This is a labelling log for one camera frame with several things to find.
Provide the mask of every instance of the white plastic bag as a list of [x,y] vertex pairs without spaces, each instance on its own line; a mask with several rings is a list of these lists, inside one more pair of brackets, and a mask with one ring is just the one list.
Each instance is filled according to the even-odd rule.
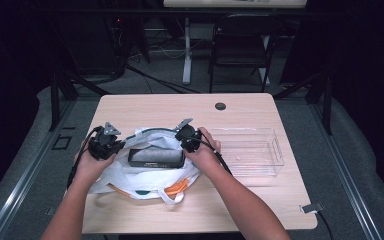
[[176,131],[165,128],[139,129],[125,139],[124,148],[117,154],[113,164],[106,168],[100,179],[92,185],[89,193],[117,191],[134,199],[162,198],[167,204],[182,201],[184,190],[198,178],[200,171],[192,161],[185,159],[182,168],[140,168],[128,163],[130,148],[158,147],[181,150],[175,139]]

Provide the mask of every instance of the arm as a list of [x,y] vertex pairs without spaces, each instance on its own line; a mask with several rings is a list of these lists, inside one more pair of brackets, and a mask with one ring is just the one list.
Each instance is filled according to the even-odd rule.
[[86,150],[82,154],[73,182],[41,239],[81,239],[89,188],[101,176],[104,169],[111,165],[114,158],[115,154],[107,160],[96,161],[89,151]]
[[[220,142],[200,128],[208,142],[220,151]],[[246,239],[290,239],[269,206],[224,170],[210,148],[201,144],[194,153],[185,152],[214,184],[236,226]]]

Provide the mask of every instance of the black backdrop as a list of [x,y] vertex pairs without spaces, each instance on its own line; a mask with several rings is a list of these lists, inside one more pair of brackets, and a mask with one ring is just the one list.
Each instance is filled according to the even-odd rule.
[[0,181],[31,128],[36,95],[49,86],[55,60],[69,63],[45,34],[46,25],[25,14],[22,3],[0,1]]
[[335,42],[345,38],[345,54],[332,76],[333,96],[366,136],[384,181],[384,1],[309,0],[307,8],[348,11],[354,17],[345,24],[303,21],[281,83],[300,82],[319,72]]

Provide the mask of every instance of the black case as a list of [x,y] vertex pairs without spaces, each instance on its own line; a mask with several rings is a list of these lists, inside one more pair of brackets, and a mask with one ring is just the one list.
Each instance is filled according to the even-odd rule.
[[181,168],[185,155],[182,150],[130,149],[128,162],[132,167]]

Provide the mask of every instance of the transparent plastic box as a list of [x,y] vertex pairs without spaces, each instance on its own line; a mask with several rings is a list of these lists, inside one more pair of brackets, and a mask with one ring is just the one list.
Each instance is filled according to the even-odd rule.
[[213,128],[221,153],[233,176],[245,185],[267,182],[283,167],[283,156],[272,128]]

